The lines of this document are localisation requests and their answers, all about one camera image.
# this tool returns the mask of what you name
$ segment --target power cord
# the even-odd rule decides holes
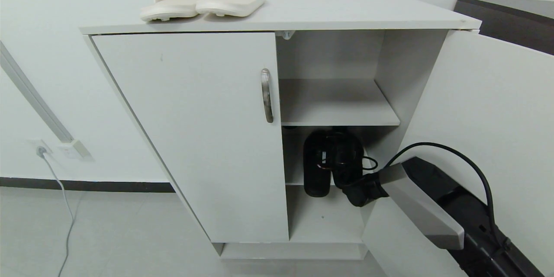
[[[394,157],[392,157],[387,162],[387,164],[384,167],[386,168],[386,167],[390,166],[398,157],[400,157],[400,155],[402,155],[408,149],[412,149],[413,147],[424,146],[424,145],[441,148],[441,149],[444,149],[446,151],[449,151],[449,152],[457,155],[458,157],[463,159],[465,162],[467,162],[467,164],[469,164],[471,166],[471,168],[473,168],[473,170],[475,170],[475,172],[477,172],[477,175],[481,179],[481,182],[483,183],[483,187],[485,188],[485,195],[486,195],[486,201],[487,201],[487,212],[489,214],[489,226],[490,226],[491,233],[493,234],[493,238],[494,238],[494,240],[495,240],[495,242],[496,242],[496,244],[498,245],[499,248],[503,248],[503,249],[509,248],[510,239],[506,237],[506,239],[503,242],[501,242],[501,239],[499,238],[499,234],[497,232],[497,227],[496,227],[496,223],[495,223],[495,220],[494,220],[493,194],[490,190],[489,181],[487,181],[487,179],[485,177],[485,174],[483,174],[483,171],[481,171],[481,169],[479,169],[479,167],[473,161],[471,161],[471,159],[467,158],[467,156],[464,155],[463,153],[457,151],[456,149],[453,149],[452,147],[448,147],[446,145],[442,145],[442,144],[439,144],[439,143],[419,142],[419,143],[414,143],[414,144],[408,145],[407,147],[405,147],[404,149],[399,151],[396,155],[394,155]]]
[[[58,273],[58,277],[61,276],[61,272],[63,271],[64,267],[65,267],[65,262],[67,262],[68,260],[68,256],[69,256],[69,235],[71,234],[71,230],[73,229],[73,224],[75,223],[75,218],[73,217],[73,213],[71,212],[71,208],[69,208],[69,203],[68,203],[68,199],[67,197],[65,196],[65,188],[64,188],[64,185],[61,183],[61,181],[58,179],[58,177],[56,176],[56,173],[54,173],[54,169],[52,169],[52,166],[50,165],[50,163],[48,162],[48,160],[44,157],[44,154],[47,153],[47,150],[42,147],[42,146],[39,146],[36,148],[36,154],[42,158],[44,160],[44,162],[46,162],[46,164],[48,165],[48,168],[50,169],[50,172],[52,172],[52,175],[54,176],[54,178],[56,179],[56,181],[58,182],[58,184],[60,184],[60,187],[61,187],[61,192],[62,194],[64,195],[64,200],[65,200],[65,205],[67,206],[68,208],[68,212],[69,212],[69,216],[71,217],[71,225],[69,226],[69,230],[68,230],[68,235],[67,237],[65,238],[65,259],[64,259],[64,263],[61,265],[61,268],[60,268],[60,271]]]

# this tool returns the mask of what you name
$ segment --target cabinet top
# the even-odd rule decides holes
[[[248,17],[199,15],[188,19],[143,23],[115,21],[81,27],[84,35],[145,32],[479,29],[481,21],[418,0],[266,0]]]

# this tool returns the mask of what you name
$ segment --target shelf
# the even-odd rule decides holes
[[[283,126],[397,126],[371,79],[280,79]]]
[[[363,260],[367,249],[361,244],[310,243],[226,243],[222,259],[276,260]]]
[[[200,14],[190,19],[139,23],[131,16],[112,18],[112,26],[81,27],[81,33],[479,29],[481,25],[481,21],[472,17],[418,0],[266,0],[265,5],[247,17]]]
[[[295,243],[362,243],[364,222],[335,186],[323,198],[308,196],[302,186],[287,186],[290,241]]]

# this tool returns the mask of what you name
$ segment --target open cabinet door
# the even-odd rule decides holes
[[[553,123],[554,56],[451,31],[400,149],[436,142],[472,159],[490,183],[497,225],[549,275],[554,272]],[[415,155],[486,202],[479,177],[463,160],[441,149],[417,147],[398,161]],[[368,222],[364,241],[388,275],[465,275],[389,198],[377,202]]]

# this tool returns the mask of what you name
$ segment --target black cable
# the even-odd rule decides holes
[[[368,156],[365,155],[365,156],[362,157],[362,159],[368,159],[368,160],[371,160],[371,161],[374,162],[374,166],[372,166],[372,167],[370,167],[370,168],[364,168],[364,167],[362,166],[362,170],[371,171],[371,170],[377,169],[377,167],[379,166],[379,163],[377,162],[377,160],[375,160],[375,159],[373,159],[373,158],[371,158],[371,157],[368,157]]]
[[[486,201],[487,201],[487,211],[488,211],[488,214],[489,214],[489,226],[490,226],[491,233],[493,234],[494,240],[496,241],[498,247],[506,248],[507,246],[500,242],[501,240],[500,240],[499,235],[497,233],[496,223],[495,223],[495,220],[494,220],[493,194],[490,191],[489,181],[487,181],[487,179],[485,177],[485,174],[483,174],[483,171],[481,171],[481,169],[479,169],[479,167],[473,161],[471,161],[471,159],[467,158],[467,156],[464,155],[463,153],[460,153],[459,151],[457,151],[456,149],[453,149],[452,147],[448,147],[446,145],[442,145],[442,144],[439,144],[439,143],[419,142],[419,143],[414,143],[414,144],[408,145],[407,147],[404,147],[404,149],[399,151],[396,155],[394,155],[394,157],[392,157],[387,162],[387,164],[384,166],[384,168],[389,167],[398,157],[400,157],[400,155],[402,155],[408,149],[412,149],[413,147],[424,146],[424,145],[442,148],[442,149],[445,149],[446,151],[449,151],[449,152],[457,155],[458,157],[463,159],[465,162],[467,162],[467,164],[469,164],[471,166],[471,168],[473,168],[473,170],[475,170],[475,172],[477,172],[477,175],[481,179],[481,182],[483,183],[483,187],[485,188],[485,195],[486,195]]]

